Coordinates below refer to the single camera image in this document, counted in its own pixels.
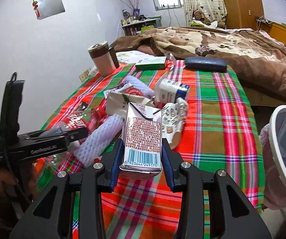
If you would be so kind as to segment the operator left hand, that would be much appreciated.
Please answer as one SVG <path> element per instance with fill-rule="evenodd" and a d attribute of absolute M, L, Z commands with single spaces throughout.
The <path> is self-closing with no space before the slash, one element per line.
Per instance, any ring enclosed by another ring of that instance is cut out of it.
<path fill-rule="evenodd" d="M 27 187 L 28 194 L 33 194 L 35 196 L 36 193 L 36 168 L 33 162 L 28 162 L 23 166 L 24 175 L 28 179 Z M 0 169 L 0 194 L 4 192 L 4 184 L 15 185 L 17 180 L 12 177 L 12 174 L 6 169 Z"/>

